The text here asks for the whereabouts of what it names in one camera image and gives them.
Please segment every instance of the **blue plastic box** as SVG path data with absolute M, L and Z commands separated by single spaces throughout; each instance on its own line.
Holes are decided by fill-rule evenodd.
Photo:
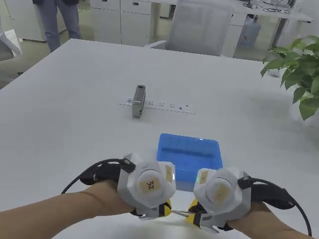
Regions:
M 217 141 L 167 133 L 159 137 L 157 161 L 172 162 L 176 169 L 176 188 L 191 192 L 199 169 L 223 167 Z

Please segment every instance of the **black cable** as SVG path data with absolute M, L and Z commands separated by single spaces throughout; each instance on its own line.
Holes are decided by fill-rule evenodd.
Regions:
M 258 183 L 264 183 L 264 184 L 268 184 L 268 185 L 271 185 L 271 186 L 274 186 L 274 187 L 277 187 L 279 188 L 280 190 L 282 189 L 281 187 L 279 187 L 278 185 L 272 183 L 272 182 L 269 182 L 267 180 L 264 180 L 264 179 L 259 179 L 259 178 L 251 178 L 251 182 L 255 183 L 255 182 L 258 182 Z M 312 237 L 313 233 L 312 233 L 312 229 L 311 229 L 311 226 L 310 226 L 310 222 L 308 220 L 308 217 L 306 216 L 304 210 L 301 208 L 301 206 L 299 205 L 299 203 L 297 203 L 297 201 L 290 195 L 291 199 L 293 200 L 293 203 L 296 205 L 296 207 L 298 208 L 298 210 L 300 211 L 301 215 L 303 216 L 305 222 L 306 222 L 306 226 L 307 226 L 307 230 L 308 230 L 308 235 Z
M 90 167 L 88 167 L 86 170 L 84 170 L 83 173 L 85 173 L 86 171 L 88 171 L 89 169 L 93 168 L 93 167 L 96 167 L 96 166 L 99 166 L 101 164 L 104 164 L 104 163 L 111 163 L 111 162 L 117 162 L 117 163 L 121 163 L 121 162 L 124 162 L 124 159 L 118 159 L 118 158 L 111 158 L 111 159 L 105 159 L 105 160 L 102 160 L 100 162 L 97 162 L 93 165 L 91 165 Z M 80 176 L 83 174 L 81 173 L 79 176 L 77 176 L 75 179 L 72 180 L 72 182 L 70 182 L 68 184 L 68 186 L 65 187 L 65 189 L 63 189 L 62 193 L 61 194 L 65 194 L 70 187 L 72 187 L 73 184 L 75 184 L 79 179 L 80 179 Z

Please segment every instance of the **power strip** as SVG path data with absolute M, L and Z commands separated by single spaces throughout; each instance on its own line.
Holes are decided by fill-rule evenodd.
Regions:
M 119 102 L 120 105 L 123 106 L 132 106 L 133 98 L 126 98 Z M 182 112 L 188 114 L 194 114 L 195 109 L 193 106 L 189 104 L 176 104 L 176 103 L 166 103 L 164 101 L 150 101 L 145 100 L 144 108 L 163 110 L 163 111 L 174 111 L 174 112 Z

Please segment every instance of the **white chair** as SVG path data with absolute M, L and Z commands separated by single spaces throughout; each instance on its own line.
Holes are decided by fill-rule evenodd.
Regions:
M 168 40 L 145 47 L 220 56 L 233 12 L 213 0 L 178 0 Z
M 10 36 L 10 40 L 2 31 L 1 27 L 1 19 L 0 19 L 0 62 L 12 59 L 13 57 L 17 57 L 21 55 L 21 50 L 19 48 L 19 42 L 16 38 L 14 30 L 8 31 L 7 34 Z M 4 81 L 11 82 L 13 79 L 9 77 L 4 77 L 0 73 L 0 79 Z

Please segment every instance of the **jeans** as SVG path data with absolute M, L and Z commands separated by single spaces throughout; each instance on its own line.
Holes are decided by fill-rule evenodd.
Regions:
M 77 5 L 66 5 L 62 0 L 44 0 L 41 5 L 37 5 L 37 9 L 51 52 L 61 45 L 57 22 L 57 8 L 59 8 L 62 14 L 69 37 L 81 39 Z

